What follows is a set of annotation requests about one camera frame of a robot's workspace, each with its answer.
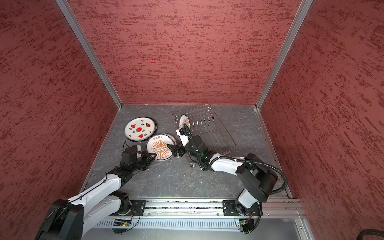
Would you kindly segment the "orange sunburst plate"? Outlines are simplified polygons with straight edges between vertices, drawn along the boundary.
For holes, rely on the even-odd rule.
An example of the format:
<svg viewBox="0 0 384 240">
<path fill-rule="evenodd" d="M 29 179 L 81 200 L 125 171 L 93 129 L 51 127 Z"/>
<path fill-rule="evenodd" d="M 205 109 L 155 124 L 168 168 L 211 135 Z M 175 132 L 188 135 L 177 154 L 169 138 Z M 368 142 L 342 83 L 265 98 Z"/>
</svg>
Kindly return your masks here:
<svg viewBox="0 0 384 240">
<path fill-rule="evenodd" d="M 168 145 L 175 145 L 175 141 L 172 137 L 165 134 L 159 134 L 152 136 L 146 145 L 146 149 L 150 154 L 156 154 L 155 157 L 158 161 L 165 161 L 173 156 L 172 151 L 168 148 Z"/>
<path fill-rule="evenodd" d="M 179 129 L 182 129 L 184 125 L 187 125 L 189 130 L 191 129 L 190 121 L 187 115 L 181 115 L 179 119 Z"/>
<path fill-rule="evenodd" d="M 165 134 L 165 135 L 169 136 L 169 137 L 172 139 L 172 141 L 173 141 L 174 145 L 176 145 L 176 144 L 177 144 L 177 141 L 176 141 L 176 139 L 175 139 L 175 138 L 174 138 L 172 135 L 170 135 L 170 134 Z"/>
</svg>

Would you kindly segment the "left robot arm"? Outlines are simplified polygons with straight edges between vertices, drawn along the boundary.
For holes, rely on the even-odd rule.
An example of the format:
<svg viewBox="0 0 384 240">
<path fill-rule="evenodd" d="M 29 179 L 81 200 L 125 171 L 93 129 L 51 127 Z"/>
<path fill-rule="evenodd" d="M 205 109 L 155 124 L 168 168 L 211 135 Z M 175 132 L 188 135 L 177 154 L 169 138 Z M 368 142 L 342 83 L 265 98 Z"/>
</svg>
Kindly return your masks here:
<svg viewBox="0 0 384 240">
<path fill-rule="evenodd" d="M 98 183 L 67 200 L 55 201 L 36 235 L 37 240 L 80 240 L 96 224 L 111 214 L 133 219 L 137 210 L 122 188 L 137 171 L 145 171 L 157 154 L 138 146 L 122 152 L 120 164 Z"/>
</svg>

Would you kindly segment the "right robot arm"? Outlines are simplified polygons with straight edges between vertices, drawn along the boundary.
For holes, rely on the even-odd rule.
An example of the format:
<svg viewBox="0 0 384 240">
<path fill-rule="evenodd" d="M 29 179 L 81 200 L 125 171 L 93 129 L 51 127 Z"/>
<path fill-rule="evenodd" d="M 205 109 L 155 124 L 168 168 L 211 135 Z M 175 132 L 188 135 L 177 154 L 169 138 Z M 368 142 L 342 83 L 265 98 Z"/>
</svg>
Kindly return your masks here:
<svg viewBox="0 0 384 240">
<path fill-rule="evenodd" d="M 213 152 L 207 148 L 200 136 L 194 136 L 184 124 L 177 130 L 182 143 L 167 147 L 175 157 L 184 155 L 196 163 L 203 172 L 222 172 L 240 179 L 244 189 L 234 203 L 234 209 L 241 216 L 251 214 L 255 204 L 265 203 L 269 196 L 279 192 L 275 189 L 282 172 L 276 167 L 260 160 L 254 154 L 245 157 L 230 157 Z"/>
</svg>

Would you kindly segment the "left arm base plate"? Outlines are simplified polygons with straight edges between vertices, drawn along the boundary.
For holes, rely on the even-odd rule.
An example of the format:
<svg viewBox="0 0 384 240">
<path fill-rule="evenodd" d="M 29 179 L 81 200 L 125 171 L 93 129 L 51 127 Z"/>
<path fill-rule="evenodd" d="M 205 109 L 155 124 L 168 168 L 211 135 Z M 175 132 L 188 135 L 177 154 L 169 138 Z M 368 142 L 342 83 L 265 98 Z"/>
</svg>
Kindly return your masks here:
<svg viewBox="0 0 384 240">
<path fill-rule="evenodd" d="M 122 200 L 117 214 L 119 216 L 143 216 L 146 203 L 146 200 Z"/>
</svg>

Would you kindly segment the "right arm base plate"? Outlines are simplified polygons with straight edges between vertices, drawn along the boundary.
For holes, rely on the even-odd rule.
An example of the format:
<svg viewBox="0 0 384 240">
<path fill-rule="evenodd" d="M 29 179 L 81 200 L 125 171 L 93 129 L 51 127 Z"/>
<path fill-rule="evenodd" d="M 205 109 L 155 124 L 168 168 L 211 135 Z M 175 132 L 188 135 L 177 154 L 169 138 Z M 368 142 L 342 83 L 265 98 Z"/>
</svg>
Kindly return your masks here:
<svg viewBox="0 0 384 240">
<path fill-rule="evenodd" d="M 245 208 L 238 201 L 234 200 L 223 200 L 222 204 L 224 216 L 263 216 L 263 210 L 259 202 L 254 203 L 251 208 Z"/>
</svg>

